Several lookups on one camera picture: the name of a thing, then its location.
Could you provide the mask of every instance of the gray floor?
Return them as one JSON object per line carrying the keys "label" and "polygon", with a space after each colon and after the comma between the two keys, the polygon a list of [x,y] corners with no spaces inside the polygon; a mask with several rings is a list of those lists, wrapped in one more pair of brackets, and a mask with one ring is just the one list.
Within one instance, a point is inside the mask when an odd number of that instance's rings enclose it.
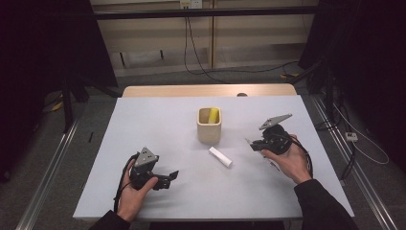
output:
{"label": "gray floor", "polygon": [[[239,67],[237,69],[260,70],[264,68],[270,68],[270,66]],[[296,73],[300,72],[301,69],[295,64],[291,64],[285,67],[285,71]],[[260,74],[215,73],[212,77],[230,83],[284,82],[285,80],[279,76],[280,73],[283,73],[282,69]],[[215,83],[215,81],[203,75],[195,76],[187,72],[141,75],[131,78],[118,78],[118,81],[120,85],[118,91],[123,91],[126,86],[134,84]],[[314,96],[307,94],[305,83],[300,82],[296,85],[296,90],[302,95],[313,123],[322,122],[322,117],[313,102]],[[79,201],[83,184],[86,182],[98,153],[116,100],[92,88],[89,88],[88,91],[91,98],[87,104],[74,103],[75,111],[78,114],[83,106],[85,109],[72,143],[66,151],[58,171],[55,172],[55,180],[52,182],[51,190],[35,219],[33,229],[86,229],[91,225],[91,223],[73,219],[72,215]],[[365,130],[366,127],[356,113],[353,112],[350,106],[348,108],[352,124],[359,130]],[[11,171],[11,181],[2,184],[0,187],[0,229],[16,228],[59,145],[63,125],[62,110],[44,114],[38,130],[27,147],[26,154],[21,158],[18,167]],[[328,131],[319,131],[319,136],[337,176],[340,176],[346,166],[342,154],[337,149]],[[384,160],[379,150],[368,141],[361,139],[358,143],[359,148],[363,151],[372,154],[375,158]],[[358,154],[357,162],[388,208],[397,229],[404,229],[404,226],[406,226],[406,220],[404,219],[406,217],[405,173],[392,161],[387,165],[377,165]],[[354,220],[358,227],[362,230],[383,229],[354,177],[350,175],[346,182],[347,185],[343,188],[355,213]],[[132,228],[147,229],[147,227],[147,223],[138,223]],[[292,220],[290,229],[300,229],[300,221]]]}

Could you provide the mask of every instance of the person's right hand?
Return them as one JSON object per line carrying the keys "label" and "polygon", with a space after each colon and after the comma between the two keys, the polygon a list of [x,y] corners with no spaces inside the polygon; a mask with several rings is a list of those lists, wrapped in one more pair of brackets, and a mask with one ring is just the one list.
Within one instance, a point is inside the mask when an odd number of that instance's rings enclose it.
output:
{"label": "person's right hand", "polygon": [[296,144],[292,143],[289,150],[284,154],[277,155],[274,152],[263,149],[261,153],[269,159],[275,161],[281,171],[289,178],[293,179],[296,184],[303,183],[311,179],[307,169],[307,162],[304,151]]}

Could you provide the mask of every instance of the white cable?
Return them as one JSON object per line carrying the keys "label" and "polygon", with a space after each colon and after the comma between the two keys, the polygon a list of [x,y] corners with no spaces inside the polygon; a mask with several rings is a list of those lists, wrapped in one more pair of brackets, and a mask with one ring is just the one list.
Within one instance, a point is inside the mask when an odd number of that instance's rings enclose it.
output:
{"label": "white cable", "polygon": [[358,131],[358,129],[356,129],[349,121],[347,121],[347,119],[346,119],[346,118],[344,117],[344,115],[341,113],[340,109],[338,109],[338,107],[337,107],[335,104],[333,104],[333,105],[334,105],[334,107],[337,109],[337,112],[340,114],[340,116],[344,119],[344,121],[346,121],[346,123],[349,124],[349,126],[352,127],[356,132],[358,132],[359,134],[361,134],[361,136],[365,137],[368,141],[370,141],[371,143],[373,143],[379,150],[381,150],[381,151],[385,154],[387,160],[386,160],[385,163],[382,163],[382,162],[379,162],[379,161],[376,161],[376,160],[372,159],[372,158],[369,157],[366,153],[364,153],[362,150],[360,150],[360,149],[352,142],[352,143],[354,144],[355,148],[358,149],[362,154],[364,154],[366,157],[368,157],[370,160],[372,160],[373,162],[375,162],[375,163],[377,163],[377,164],[381,164],[381,165],[386,165],[386,164],[388,164],[388,163],[389,163],[389,156],[388,156],[388,154],[387,154],[381,147],[379,147],[374,141],[372,141],[370,138],[368,138],[368,137],[367,137],[366,135],[364,135],[362,132]]}

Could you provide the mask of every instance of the power outlet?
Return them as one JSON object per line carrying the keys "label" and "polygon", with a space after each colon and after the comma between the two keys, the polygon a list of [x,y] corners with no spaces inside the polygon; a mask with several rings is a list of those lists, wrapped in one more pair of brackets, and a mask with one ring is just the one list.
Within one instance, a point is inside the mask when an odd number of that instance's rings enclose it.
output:
{"label": "power outlet", "polygon": [[191,0],[191,9],[203,9],[202,0]]}
{"label": "power outlet", "polygon": [[346,132],[346,140],[348,142],[357,142],[358,137],[356,136],[355,132]]}
{"label": "power outlet", "polygon": [[191,0],[180,0],[180,9],[186,10],[191,9]]}

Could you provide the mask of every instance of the white foam block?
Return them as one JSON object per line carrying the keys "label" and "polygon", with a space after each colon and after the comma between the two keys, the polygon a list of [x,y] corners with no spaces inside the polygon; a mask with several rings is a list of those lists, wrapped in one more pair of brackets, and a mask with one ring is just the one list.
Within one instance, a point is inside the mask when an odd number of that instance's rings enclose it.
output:
{"label": "white foam block", "polygon": [[219,150],[215,149],[214,147],[211,147],[209,149],[209,153],[214,155],[223,165],[225,165],[227,168],[230,168],[231,163],[233,163],[232,160],[227,158],[223,153],[221,153]]}

